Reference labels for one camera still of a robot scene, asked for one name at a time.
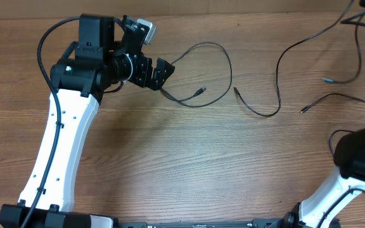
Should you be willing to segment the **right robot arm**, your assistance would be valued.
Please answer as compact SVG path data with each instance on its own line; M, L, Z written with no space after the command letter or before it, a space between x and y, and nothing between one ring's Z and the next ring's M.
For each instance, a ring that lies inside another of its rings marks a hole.
M335 167L313 195L271 227L338 227L335 217L365 194L365 128L344 135L334 151Z

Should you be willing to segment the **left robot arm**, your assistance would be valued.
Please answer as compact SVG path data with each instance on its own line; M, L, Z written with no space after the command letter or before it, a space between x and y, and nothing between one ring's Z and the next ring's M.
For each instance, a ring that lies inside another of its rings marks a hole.
M15 205L3 205L3 227L116 227L115 217L74 212L80 156L105 93L132 82L157 91L173 74L163 59L143 54L156 28L149 21L83 14L79 37L50 71L49 116L35 165Z

